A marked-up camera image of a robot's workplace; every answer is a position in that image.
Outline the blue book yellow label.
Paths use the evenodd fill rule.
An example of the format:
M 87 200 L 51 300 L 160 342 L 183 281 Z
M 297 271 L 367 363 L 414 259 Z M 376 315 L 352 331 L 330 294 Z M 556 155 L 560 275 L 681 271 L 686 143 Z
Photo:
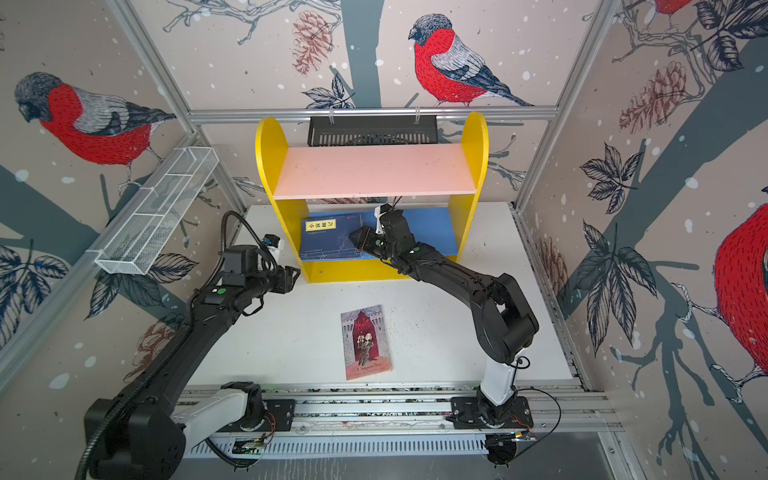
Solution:
M 299 258 L 305 262 L 362 257 L 350 235 L 364 226 L 359 213 L 310 217 L 301 223 Z

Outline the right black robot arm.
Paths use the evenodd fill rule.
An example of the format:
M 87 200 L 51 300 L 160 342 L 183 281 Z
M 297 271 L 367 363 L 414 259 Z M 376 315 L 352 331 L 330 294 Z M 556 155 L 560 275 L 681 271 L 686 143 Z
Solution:
M 533 343 L 540 325 L 518 281 L 509 274 L 492 276 L 471 270 L 415 239 L 404 212 L 390 204 L 377 214 L 377 226 L 349 235 L 360 251 L 398 273 L 430 284 L 467 306 L 477 341 L 486 354 L 477 395 L 482 421 L 500 428 L 513 419 L 519 405 L 516 374 L 521 353 Z

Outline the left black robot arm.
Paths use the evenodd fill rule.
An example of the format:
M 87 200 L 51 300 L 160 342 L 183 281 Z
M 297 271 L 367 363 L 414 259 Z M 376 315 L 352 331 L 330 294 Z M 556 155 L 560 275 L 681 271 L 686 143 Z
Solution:
M 176 405 L 184 388 L 216 342 L 251 304 L 269 293 L 293 290 L 299 269 L 278 264 L 282 241 L 255 235 L 251 245 L 221 245 L 218 263 L 195 291 L 183 323 L 159 356 L 113 399 L 98 399 L 84 416 L 86 447 L 78 479 L 169 479 L 185 454 L 229 424 L 261 427 L 271 438 L 277 421 L 250 381 L 223 384 L 218 392 L 183 412 Z

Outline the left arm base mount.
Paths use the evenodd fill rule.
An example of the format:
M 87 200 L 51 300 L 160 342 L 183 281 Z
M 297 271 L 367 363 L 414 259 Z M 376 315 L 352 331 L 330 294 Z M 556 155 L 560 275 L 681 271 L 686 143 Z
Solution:
M 288 432 L 295 414 L 294 399 L 266 399 L 259 384 L 246 381 L 228 382 L 221 390 L 236 390 L 246 394 L 245 409 L 236 414 L 218 433 L 235 432 Z

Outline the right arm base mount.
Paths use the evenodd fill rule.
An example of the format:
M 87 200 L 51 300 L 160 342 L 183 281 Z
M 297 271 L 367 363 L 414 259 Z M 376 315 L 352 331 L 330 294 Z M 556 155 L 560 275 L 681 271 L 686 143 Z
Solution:
M 533 428 L 528 400 L 520 395 L 497 406 L 483 395 L 453 397 L 446 420 L 455 429 L 523 429 Z

